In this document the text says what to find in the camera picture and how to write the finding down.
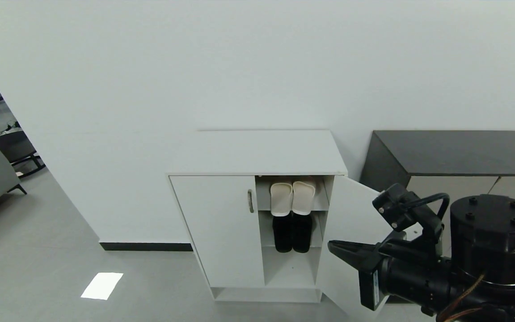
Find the slipper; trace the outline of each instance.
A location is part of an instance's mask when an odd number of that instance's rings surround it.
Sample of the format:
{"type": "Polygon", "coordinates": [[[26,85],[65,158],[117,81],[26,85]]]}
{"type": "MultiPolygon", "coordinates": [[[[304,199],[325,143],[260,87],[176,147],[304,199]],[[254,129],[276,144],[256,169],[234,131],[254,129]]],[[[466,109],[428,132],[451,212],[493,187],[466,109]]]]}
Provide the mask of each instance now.
{"type": "Polygon", "coordinates": [[[311,232],[313,229],[311,210],[313,209],[313,199],[317,187],[312,177],[302,177],[294,182],[293,188],[292,245],[298,253],[307,253],[311,246],[311,232]]]}
{"type": "Polygon", "coordinates": [[[292,210],[294,214],[308,215],[313,209],[313,199],[317,184],[312,177],[301,177],[293,184],[294,199],[292,210]]]}
{"type": "Polygon", "coordinates": [[[271,214],[274,216],[275,248],[280,253],[291,251],[291,205],[293,201],[293,186],[289,178],[279,178],[270,187],[271,214]]]}
{"type": "Polygon", "coordinates": [[[287,216],[290,214],[293,202],[293,186],[290,178],[279,178],[270,187],[271,214],[287,216]]]}

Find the black cylinder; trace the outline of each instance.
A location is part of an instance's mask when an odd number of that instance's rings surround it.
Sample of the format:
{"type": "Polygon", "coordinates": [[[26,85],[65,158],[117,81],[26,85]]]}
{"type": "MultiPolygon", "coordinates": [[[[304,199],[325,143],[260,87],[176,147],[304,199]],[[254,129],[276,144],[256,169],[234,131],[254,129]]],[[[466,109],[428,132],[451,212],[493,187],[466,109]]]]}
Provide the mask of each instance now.
{"type": "Polygon", "coordinates": [[[450,206],[452,262],[497,285],[515,285],[515,199],[478,195],[450,206]]]}
{"type": "Polygon", "coordinates": [[[384,293],[440,312],[450,301],[450,260],[444,258],[431,268],[388,258],[382,264],[380,285],[384,293]]]}

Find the open cabinet door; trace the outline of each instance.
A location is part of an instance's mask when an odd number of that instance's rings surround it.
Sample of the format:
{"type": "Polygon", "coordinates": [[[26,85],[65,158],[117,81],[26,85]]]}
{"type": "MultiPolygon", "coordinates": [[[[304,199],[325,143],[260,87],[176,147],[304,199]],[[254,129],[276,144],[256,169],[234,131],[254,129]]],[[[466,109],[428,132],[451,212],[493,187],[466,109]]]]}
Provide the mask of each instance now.
{"type": "Polygon", "coordinates": [[[378,195],[375,190],[347,177],[335,176],[317,273],[317,287],[347,314],[363,322],[374,320],[386,299],[376,311],[361,305],[358,271],[331,254],[327,242],[382,242],[393,229],[372,206],[372,200],[378,195]]]}

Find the sofa leg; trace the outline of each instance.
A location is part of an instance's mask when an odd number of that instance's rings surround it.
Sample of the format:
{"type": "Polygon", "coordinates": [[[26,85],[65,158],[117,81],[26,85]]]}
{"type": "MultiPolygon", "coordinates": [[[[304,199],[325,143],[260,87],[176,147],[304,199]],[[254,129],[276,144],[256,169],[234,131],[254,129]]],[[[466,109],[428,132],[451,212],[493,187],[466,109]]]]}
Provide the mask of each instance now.
{"type": "Polygon", "coordinates": [[[12,192],[15,189],[19,189],[21,190],[21,192],[23,192],[23,194],[27,194],[27,192],[25,191],[25,189],[23,189],[21,185],[16,185],[15,187],[11,188],[8,192],[12,192]]]}

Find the white wall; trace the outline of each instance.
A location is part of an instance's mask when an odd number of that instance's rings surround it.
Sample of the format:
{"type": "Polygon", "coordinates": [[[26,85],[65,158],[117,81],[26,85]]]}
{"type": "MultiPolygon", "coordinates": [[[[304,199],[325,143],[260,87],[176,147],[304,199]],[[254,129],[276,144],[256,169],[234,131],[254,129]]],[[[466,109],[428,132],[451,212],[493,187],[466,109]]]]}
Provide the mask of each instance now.
{"type": "Polygon", "coordinates": [[[101,241],[187,242],[186,132],[515,130],[515,2],[0,2],[0,90],[101,241]]]}

